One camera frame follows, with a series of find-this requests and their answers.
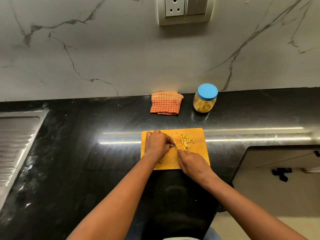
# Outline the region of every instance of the yellow jar contents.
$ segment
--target yellow jar contents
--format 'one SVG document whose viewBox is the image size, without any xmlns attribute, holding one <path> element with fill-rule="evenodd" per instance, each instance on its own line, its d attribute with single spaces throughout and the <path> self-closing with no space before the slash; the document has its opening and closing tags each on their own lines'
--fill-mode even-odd
<svg viewBox="0 0 320 240">
<path fill-rule="evenodd" d="M 198 97 L 197 94 L 195 94 L 193 99 L 193 107 L 199 113 L 207 113 L 212 109 L 216 100 L 217 98 L 215 97 L 211 101 L 203 101 L 201 98 Z"/>
</svg>

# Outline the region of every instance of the kitchen towel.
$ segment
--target kitchen towel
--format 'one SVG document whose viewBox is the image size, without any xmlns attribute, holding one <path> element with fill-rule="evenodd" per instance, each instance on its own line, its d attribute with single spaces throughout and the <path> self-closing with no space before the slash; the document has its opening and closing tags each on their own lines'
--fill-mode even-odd
<svg viewBox="0 0 320 240">
<path fill-rule="evenodd" d="M 151 95 L 150 113 L 158 115 L 178 115 L 183 96 L 177 91 L 155 92 Z"/>
</svg>

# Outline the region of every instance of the plastic jar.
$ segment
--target plastic jar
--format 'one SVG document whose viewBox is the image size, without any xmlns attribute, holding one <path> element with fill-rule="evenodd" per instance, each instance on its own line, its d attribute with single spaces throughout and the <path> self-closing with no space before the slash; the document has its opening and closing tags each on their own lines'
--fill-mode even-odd
<svg viewBox="0 0 320 240">
<path fill-rule="evenodd" d="M 194 95 L 193 107 L 199 113 L 209 112 L 217 100 L 218 89 L 210 83 L 204 83 L 198 87 Z"/>
</svg>

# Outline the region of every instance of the black countertop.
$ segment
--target black countertop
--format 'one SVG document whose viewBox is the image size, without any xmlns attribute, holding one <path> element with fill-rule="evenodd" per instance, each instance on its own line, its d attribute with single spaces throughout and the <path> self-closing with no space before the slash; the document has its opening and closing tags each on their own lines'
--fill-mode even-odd
<svg viewBox="0 0 320 240">
<path fill-rule="evenodd" d="M 50 110 L 0 212 L 0 239 L 66 239 L 139 161 L 142 131 L 203 128 L 227 183 L 249 147 L 320 144 L 320 88 L 220 92 L 202 123 L 193 97 L 184 94 L 178 116 L 150 114 L 150 96 L 0 103 L 0 112 Z M 181 170 L 154 171 L 127 239 L 201 239 L 217 207 Z"/>
</svg>

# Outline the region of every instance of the blue lid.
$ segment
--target blue lid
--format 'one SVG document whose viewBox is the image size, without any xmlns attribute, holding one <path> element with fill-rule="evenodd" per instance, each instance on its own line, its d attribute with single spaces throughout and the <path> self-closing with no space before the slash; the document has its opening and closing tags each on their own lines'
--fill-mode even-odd
<svg viewBox="0 0 320 240">
<path fill-rule="evenodd" d="M 204 83 L 198 87 L 197 95 L 203 101 L 211 101 L 218 94 L 218 89 L 215 85 Z"/>
</svg>

